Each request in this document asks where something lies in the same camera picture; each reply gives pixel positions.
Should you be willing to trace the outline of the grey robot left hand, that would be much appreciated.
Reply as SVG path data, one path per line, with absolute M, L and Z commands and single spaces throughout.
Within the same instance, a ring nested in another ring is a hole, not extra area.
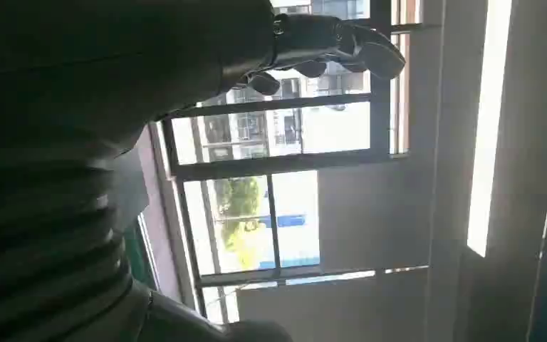
M 382 33 L 269 1 L 0 1 L 0 341 L 289 341 L 138 282 L 111 165 L 174 110 L 328 61 L 405 67 Z

